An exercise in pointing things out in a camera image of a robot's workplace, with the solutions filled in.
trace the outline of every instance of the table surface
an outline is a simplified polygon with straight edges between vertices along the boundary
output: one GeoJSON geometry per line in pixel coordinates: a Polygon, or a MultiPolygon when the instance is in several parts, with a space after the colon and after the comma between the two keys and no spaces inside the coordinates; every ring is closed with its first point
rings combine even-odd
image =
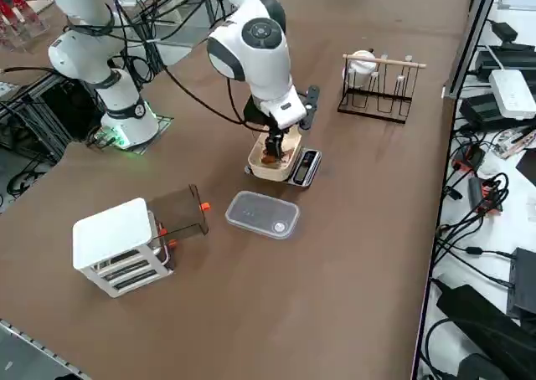
{"type": "MultiPolygon", "coordinates": [[[[312,187],[247,177],[249,131],[159,75],[143,95],[175,121],[145,156],[71,145],[1,217],[3,319],[98,380],[410,375],[451,122],[441,87],[468,0],[280,1],[294,81],[321,88],[306,140],[323,153],[312,187]],[[405,126],[337,113],[342,55],[368,48],[428,64],[405,126]],[[173,275],[112,300],[74,271],[77,220],[189,183],[212,204],[210,230],[182,244],[173,275]],[[228,225],[241,190],[298,204],[291,239],[228,225]]],[[[230,111],[205,49],[172,71],[230,111]]],[[[247,89],[235,93],[243,105],[247,89]]]]}
{"type": "MultiPolygon", "coordinates": [[[[536,20],[536,12],[521,10],[497,10],[494,6],[489,14],[491,20],[507,22],[519,36],[518,44],[536,44],[536,34],[533,32],[533,22],[536,20]]],[[[482,31],[480,43],[482,45],[499,45],[500,40],[492,33],[487,24],[482,31]]],[[[491,89],[475,89],[473,85],[485,85],[477,82],[471,76],[466,79],[466,88],[461,97],[467,98],[491,92],[491,89]]],[[[466,124],[465,120],[456,122],[456,127],[466,124]]],[[[486,140],[493,139],[496,133],[487,135],[486,140]]],[[[456,141],[451,144],[454,151],[459,146],[456,141]]],[[[478,170],[479,177],[490,177],[496,173],[504,172],[509,178],[509,194],[503,205],[503,212],[491,218],[485,218],[482,228],[473,235],[466,237],[456,246],[478,246],[484,250],[498,250],[512,253],[516,248],[532,250],[536,252],[534,238],[536,237],[536,223],[531,222],[528,214],[528,203],[536,200],[536,187],[516,168],[524,155],[524,151],[508,158],[500,159],[492,152],[487,152],[482,167],[478,170]]],[[[456,181],[463,172],[457,172],[449,183],[456,181]]],[[[456,190],[464,196],[462,200],[454,201],[446,198],[441,210],[442,223],[455,223],[462,219],[470,210],[467,184],[469,177],[465,178],[456,186],[456,190]]],[[[476,228],[469,227],[465,232],[476,228]]],[[[510,275],[510,260],[493,255],[473,257],[468,254],[457,252],[465,261],[473,264],[481,271],[501,280],[508,280],[510,275]]],[[[506,288],[495,285],[491,281],[481,277],[456,259],[447,255],[434,269],[433,276],[441,278],[452,287],[469,284],[486,299],[493,303],[500,311],[506,313],[508,293],[506,288]]],[[[445,315],[436,307],[437,299],[441,293],[434,286],[430,289],[429,305],[426,314],[425,334],[428,329],[438,320],[444,319],[445,315]]],[[[430,358],[435,367],[449,373],[456,373],[461,360],[475,352],[480,352],[454,324],[448,323],[439,327],[430,339],[430,358]]]]}

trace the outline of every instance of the brown table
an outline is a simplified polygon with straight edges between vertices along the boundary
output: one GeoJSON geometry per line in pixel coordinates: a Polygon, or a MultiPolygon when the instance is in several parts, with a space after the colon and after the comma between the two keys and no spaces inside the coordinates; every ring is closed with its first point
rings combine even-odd
{"type": "MultiPolygon", "coordinates": [[[[160,75],[144,90],[176,119],[144,157],[69,147],[0,218],[0,316],[96,380],[401,379],[410,375],[450,129],[441,86],[469,0],[281,0],[292,73],[321,87],[307,145],[311,189],[247,177],[253,138],[160,75]],[[375,48],[427,63],[406,126],[337,113],[342,54],[375,48]],[[210,231],[169,278],[112,300],[71,264],[78,219],[198,185],[210,231]],[[240,190],[297,203],[292,238],[229,226],[240,190]]],[[[175,66],[229,111],[204,49],[175,66]]],[[[237,102],[246,89],[236,85],[237,102]]]]}

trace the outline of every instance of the robotic arm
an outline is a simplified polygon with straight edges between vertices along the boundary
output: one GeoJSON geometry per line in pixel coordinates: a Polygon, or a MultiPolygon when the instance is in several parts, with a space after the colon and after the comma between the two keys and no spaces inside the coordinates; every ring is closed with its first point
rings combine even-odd
{"type": "MultiPolygon", "coordinates": [[[[237,10],[209,35],[210,61],[222,75],[248,83],[251,98],[245,119],[270,128],[266,149],[273,157],[281,158],[284,134],[307,115],[290,74],[285,12],[276,0],[228,1],[237,10]]],[[[86,24],[120,25],[105,0],[56,3],[69,17],[86,24]]],[[[122,36],[118,28],[111,28],[109,33],[122,36]]],[[[107,65],[107,60],[123,47],[121,40],[106,35],[69,31],[51,45],[49,56],[58,71],[95,88],[107,109],[103,125],[120,131],[127,148],[151,140],[158,125],[156,118],[147,113],[130,75],[107,65]]]]}

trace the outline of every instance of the digital scale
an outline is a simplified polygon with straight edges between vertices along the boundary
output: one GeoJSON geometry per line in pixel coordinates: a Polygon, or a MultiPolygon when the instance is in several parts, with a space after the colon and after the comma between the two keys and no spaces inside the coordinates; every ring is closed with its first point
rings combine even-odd
{"type": "MultiPolygon", "coordinates": [[[[310,187],[322,160],[322,153],[311,148],[301,149],[301,155],[296,160],[292,174],[283,181],[289,185],[298,187],[310,187]]],[[[249,166],[245,167],[245,173],[253,175],[249,166]]]]}

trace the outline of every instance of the clear plastic lid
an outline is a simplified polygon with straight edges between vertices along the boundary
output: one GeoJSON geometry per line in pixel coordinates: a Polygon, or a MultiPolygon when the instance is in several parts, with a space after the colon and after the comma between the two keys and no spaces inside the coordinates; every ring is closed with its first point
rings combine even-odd
{"type": "Polygon", "coordinates": [[[274,239],[287,239],[296,227],[300,209],[293,203],[244,191],[233,199],[225,217],[237,227],[274,239]]]}

